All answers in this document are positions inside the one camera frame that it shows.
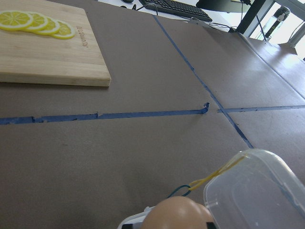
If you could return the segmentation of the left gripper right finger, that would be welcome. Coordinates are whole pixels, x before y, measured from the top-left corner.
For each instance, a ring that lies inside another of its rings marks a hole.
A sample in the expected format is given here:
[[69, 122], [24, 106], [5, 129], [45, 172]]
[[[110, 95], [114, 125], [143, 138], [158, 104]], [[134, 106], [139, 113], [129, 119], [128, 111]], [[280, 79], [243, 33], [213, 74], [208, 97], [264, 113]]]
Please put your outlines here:
[[206, 222], [207, 229], [216, 229], [216, 226], [213, 222]]

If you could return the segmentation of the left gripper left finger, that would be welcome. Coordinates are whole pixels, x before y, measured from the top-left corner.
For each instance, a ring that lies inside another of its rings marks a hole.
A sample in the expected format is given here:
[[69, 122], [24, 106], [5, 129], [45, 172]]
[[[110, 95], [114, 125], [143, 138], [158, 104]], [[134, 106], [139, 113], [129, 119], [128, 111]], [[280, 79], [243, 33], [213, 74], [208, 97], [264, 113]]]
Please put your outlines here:
[[132, 229], [132, 224], [123, 224], [122, 229]]

